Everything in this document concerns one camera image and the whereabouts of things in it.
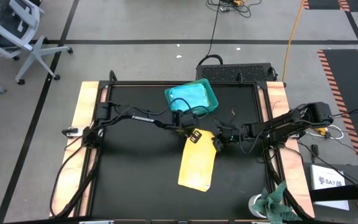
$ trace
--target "black table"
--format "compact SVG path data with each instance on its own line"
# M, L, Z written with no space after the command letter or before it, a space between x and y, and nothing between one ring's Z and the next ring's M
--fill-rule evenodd
M171 87L113 86L109 100L159 111L167 106L164 90ZM256 84L214 85L213 91L219 106L200 121L201 129L215 131L212 119L228 121L232 110L237 115L236 125L262 121ZM171 118L170 112L158 117L166 122ZM91 190L90 215L132 220L254 219L248 200L269 188L265 164L256 161L261 147L246 155L235 144L217 154L211 188L200 192L177 184L184 144L185 139L177 134L150 123L122 120L108 127ZM248 151L250 143L244 143L243 148Z

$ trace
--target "wooden board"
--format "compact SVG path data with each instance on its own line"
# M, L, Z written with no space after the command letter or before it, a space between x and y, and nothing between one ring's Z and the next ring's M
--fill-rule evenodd
M282 82L267 82L267 91L274 118L285 114L290 110ZM259 98L262 105L264 120L266 120L267 110L264 94L261 90L259 91ZM299 152L298 143L295 139L289 139L285 146ZM303 170L300 155L285 148L280 150L280 154L288 190L299 205L301 205L303 210L309 216L314 218L313 205L311 203L309 188L306 183L305 172Z
M96 95L98 93L98 85L99 82L82 83L71 126L86 127L91 124ZM72 143L75 139L76 138L69 139L67 145ZM63 161L71 156L80 146L81 140L79 139L73 145L66 148ZM52 208L55 214L58 214L63 210L78 189L84 164L85 151L86 149L83 148L77 155L70 159L60 173L52 203Z
M94 104L96 101L96 95L98 92L99 82L83 82L81 86L80 95L78 97L77 107L73 118L72 126L85 127L91 123ZM268 94L270 98L270 106L273 109L272 113L274 117L287 113L289 110L287 96L283 83L281 82L268 82ZM106 91L102 92L101 101L105 100ZM262 106L262 114L264 120L268 119L267 109L264 100L264 93L259 91L260 102ZM63 161L70 156L78 147L79 142L74 143L65 151ZM299 151L296 140L290 139L287 141L286 147ZM296 201L302 206L307 214L314 217L313 206L310 200L309 189L306 183L305 172L303 171L303 164L300 156L288 149L281 149L282 163L287 180L289 191L295 197ZM82 167L85 158L85 150L79 152L73 159L67 163L60 175L55 196L53 198L53 210L55 213L61 211L67 202L70 201L72 195L78 188L80 182ZM91 160L88 166L88 170L92 166L94 158L94 151L91 154ZM88 206L89 188L84 193L80 215L85 215L86 208Z

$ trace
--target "teal container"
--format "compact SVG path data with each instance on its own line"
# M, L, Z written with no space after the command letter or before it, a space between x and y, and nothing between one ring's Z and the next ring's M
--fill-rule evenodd
M208 98L208 104L209 106L207 107L209 112L214 111L219 103L218 103L218 99L216 99L216 96L214 94L214 91L211 88L211 85L209 84L209 81L206 78L202 78L200 80L191 82L191 83L186 83L184 85L194 85L194 84L203 84L205 90L206 90L206 96ZM171 90L172 88L166 89L165 90L165 96L167 97L168 103L171 103L171 101L173 100L173 98L170 97L169 95L169 90ZM205 114L205 109L204 108L196 108L193 110L194 114L197 115L202 115Z

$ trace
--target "yellow envelope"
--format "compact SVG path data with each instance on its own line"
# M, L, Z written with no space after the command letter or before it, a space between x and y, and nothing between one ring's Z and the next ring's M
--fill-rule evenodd
M211 186L212 171L216 155L209 131L195 129L186 140L181 159L178 184L206 192Z

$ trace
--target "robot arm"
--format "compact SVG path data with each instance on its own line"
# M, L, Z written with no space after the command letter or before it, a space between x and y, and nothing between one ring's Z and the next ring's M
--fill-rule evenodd
M243 124L241 128L218 126L219 134L215 141L222 145L240 141L262 139L269 146L284 145L294 134L300 137L308 128L323 128L333 123L331 110L326 103L308 103L297 106L289 112L264 123Z

